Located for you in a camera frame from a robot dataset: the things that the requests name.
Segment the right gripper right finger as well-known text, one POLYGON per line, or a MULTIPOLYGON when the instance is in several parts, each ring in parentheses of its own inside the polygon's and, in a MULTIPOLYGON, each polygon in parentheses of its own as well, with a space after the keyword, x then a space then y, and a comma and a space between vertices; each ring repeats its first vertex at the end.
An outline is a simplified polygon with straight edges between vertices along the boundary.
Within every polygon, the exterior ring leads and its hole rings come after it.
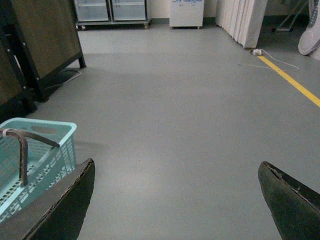
POLYGON ((267 161, 258 168, 263 198, 283 240, 320 238, 320 194, 267 161))

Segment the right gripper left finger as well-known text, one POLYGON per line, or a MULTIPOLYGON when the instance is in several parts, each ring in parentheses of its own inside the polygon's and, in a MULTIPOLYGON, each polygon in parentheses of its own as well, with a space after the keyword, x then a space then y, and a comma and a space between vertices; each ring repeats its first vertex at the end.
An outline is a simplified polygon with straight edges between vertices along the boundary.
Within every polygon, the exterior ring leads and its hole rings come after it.
POLYGON ((2 240, 76 240, 94 190, 89 158, 57 184, 0 224, 2 240))

